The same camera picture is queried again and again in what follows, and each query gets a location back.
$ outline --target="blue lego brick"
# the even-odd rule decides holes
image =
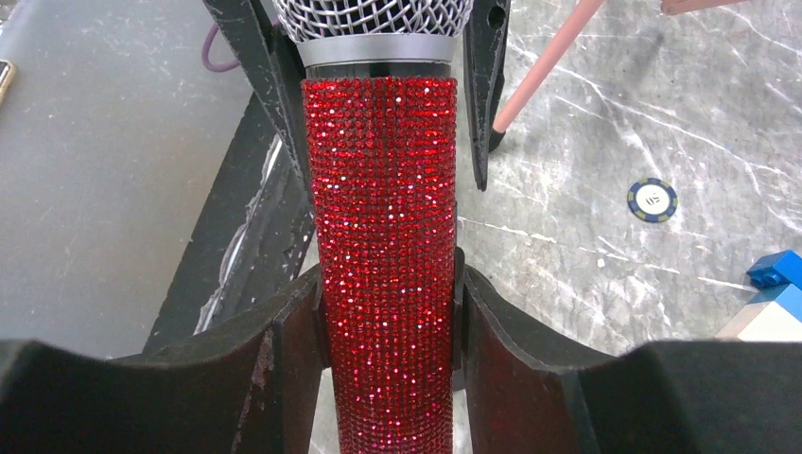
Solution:
[[[782,306],[783,309],[802,322],[802,290],[799,287],[794,284],[785,284],[767,288],[755,295],[749,304],[758,305],[772,301]]]
[[[757,288],[794,284],[802,288],[802,257],[794,251],[783,251],[761,257],[746,275]]]

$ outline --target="black band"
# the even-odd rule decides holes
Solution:
[[[310,79],[450,78],[451,66],[403,62],[337,64],[306,68],[306,76]]]

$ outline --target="microphone handle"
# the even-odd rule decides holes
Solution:
[[[303,82],[340,452],[452,452],[457,82],[445,64]]]

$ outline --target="blue poker chip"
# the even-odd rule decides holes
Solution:
[[[670,184],[657,178],[645,178],[629,188],[627,203],[641,220],[663,222],[674,215],[679,199]]]

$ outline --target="pink stick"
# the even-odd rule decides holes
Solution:
[[[660,10],[670,16],[682,14],[683,12],[697,11],[699,9],[722,7],[732,5],[746,0],[663,0]]]
[[[560,31],[557,32],[554,39],[546,46],[546,50],[534,63],[529,74],[524,77],[513,95],[510,96],[507,105],[496,115],[496,120],[493,122],[493,129],[496,132],[505,132],[510,127],[510,124],[521,113],[521,110],[532,98],[534,92],[537,91],[546,76],[554,69],[554,66],[557,65],[557,62],[573,44],[584,26],[590,21],[590,18],[596,14],[602,3],[604,3],[604,0],[580,0],[579,5],[574,8]]]

